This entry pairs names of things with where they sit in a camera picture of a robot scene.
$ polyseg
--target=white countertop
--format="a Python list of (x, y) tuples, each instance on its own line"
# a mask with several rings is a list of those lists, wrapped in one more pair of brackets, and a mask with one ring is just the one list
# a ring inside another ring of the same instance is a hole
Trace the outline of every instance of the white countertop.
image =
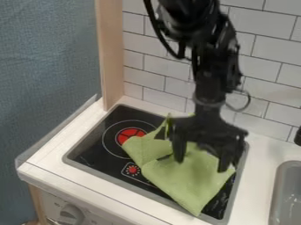
[[(161, 115), (183, 115), (182, 112), (129, 97), (123, 97), (119, 103)], [(19, 176), (50, 192), (63, 192), (66, 200), (76, 199), (78, 204), (92, 212), (101, 209), (130, 223), (209, 225), (62, 161), (64, 154), (105, 115), (101, 100), (90, 106), (23, 163), (18, 168)], [(250, 134), (246, 140), (250, 150), (228, 224), (267, 225), (276, 169), (290, 160), (301, 161), (301, 148), (257, 134)]]

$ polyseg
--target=black stovetop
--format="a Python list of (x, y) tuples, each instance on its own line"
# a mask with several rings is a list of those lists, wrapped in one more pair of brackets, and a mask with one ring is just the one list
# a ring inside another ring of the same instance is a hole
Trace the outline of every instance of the black stovetop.
[[(68, 158), (170, 200), (168, 195), (143, 177), (140, 168), (121, 147), (129, 137), (144, 136), (154, 131), (163, 121), (163, 117), (118, 105), (72, 150)], [(232, 176), (202, 210), (203, 214), (218, 220), (224, 218), (234, 180), (235, 176)]]

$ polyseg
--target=sink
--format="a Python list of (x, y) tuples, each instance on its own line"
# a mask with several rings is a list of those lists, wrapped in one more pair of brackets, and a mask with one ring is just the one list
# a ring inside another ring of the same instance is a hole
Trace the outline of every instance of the sink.
[(279, 166), (270, 209), (269, 225), (301, 224), (301, 162)]

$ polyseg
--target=induction cooktop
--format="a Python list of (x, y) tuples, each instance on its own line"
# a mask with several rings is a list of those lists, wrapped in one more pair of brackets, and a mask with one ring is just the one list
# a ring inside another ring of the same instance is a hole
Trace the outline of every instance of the induction cooktop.
[[(121, 147), (128, 138), (142, 137), (154, 131), (163, 121), (161, 116), (117, 105), (83, 141), (67, 153), (64, 161), (131, 191), (176, 206), (167, 194), (142, 175), (141, 169)], [(217, 196), (202, 210), (202, 214), (216, 220), (224, 218), (235, 180), (236, 174), (229, 178)]]

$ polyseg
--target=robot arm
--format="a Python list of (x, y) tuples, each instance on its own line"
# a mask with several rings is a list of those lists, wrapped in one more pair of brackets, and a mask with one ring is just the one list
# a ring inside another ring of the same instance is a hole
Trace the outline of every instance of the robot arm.
[[(195, 116), (170, 120), (168, 135), (174, 157), (181, 163), (187, 142), (196, 142), (219, 158), (219, 172), (226, 171), (231, 163), (238, 163), (247, 136), (247, 131), (227, 124), (220, 116), (226, 94), (238, 88), (242, 77), (235, 29), (219, 10), (218, 0), (158, 1), (155, 16), (151, 0), (144, 0), (155, 33), (178, 59), (185, 58), (186, 48), (191, 48), (196, 84)], [(169, 46), (162, 33), (179, 43), (178, 52)]]

